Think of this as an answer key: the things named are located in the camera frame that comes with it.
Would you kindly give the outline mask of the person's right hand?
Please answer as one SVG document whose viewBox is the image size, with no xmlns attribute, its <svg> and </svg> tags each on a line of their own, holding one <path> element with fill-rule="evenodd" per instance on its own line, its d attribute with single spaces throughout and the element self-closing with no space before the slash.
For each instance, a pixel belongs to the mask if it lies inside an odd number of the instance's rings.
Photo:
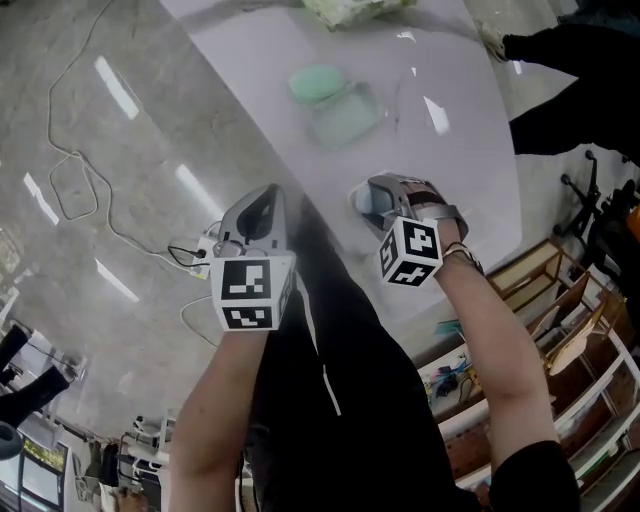
<svg viewBox="0 0 640 512">
<path fill-rule="evenodd" d="M 437 189 L 429 182 L 406 181 L 402 187 L 411 207 L 424 205 L 447 205 L 446 200 L 438 193 Z"/>
</svg>

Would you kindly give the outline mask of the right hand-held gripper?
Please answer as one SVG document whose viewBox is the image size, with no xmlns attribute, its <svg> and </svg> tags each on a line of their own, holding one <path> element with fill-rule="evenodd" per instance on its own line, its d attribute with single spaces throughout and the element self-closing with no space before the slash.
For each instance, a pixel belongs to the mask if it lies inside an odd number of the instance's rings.
<svg viewBox="0 0 640 512">
<path fill-rule="evenodd" d="M 444 259 L 460 249 L 469 228 L 458 208 L 447 205 L 411 207 L 402 187 L 406 181 L 424 181 L 398 174 L 367 179 L 350 196 L 355 212 L 379 240 L 376 263 L 383 282 L 422 288 L 442 267 Z"/>
</svg>

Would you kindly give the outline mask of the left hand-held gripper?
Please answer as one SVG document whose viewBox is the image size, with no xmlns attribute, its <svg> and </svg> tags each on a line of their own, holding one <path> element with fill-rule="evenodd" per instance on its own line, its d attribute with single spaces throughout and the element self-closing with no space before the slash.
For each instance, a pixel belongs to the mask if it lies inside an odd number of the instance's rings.
<svg viewBox="0 0 640 512">
<path fill-rule="evenodd" d="M 279 328 L 293 287 L 296 257 L 287 249 L 284 190 L 270 184 L 223 216 L 210 260 L 211 294 L 226 331 Z"/>
</svg>

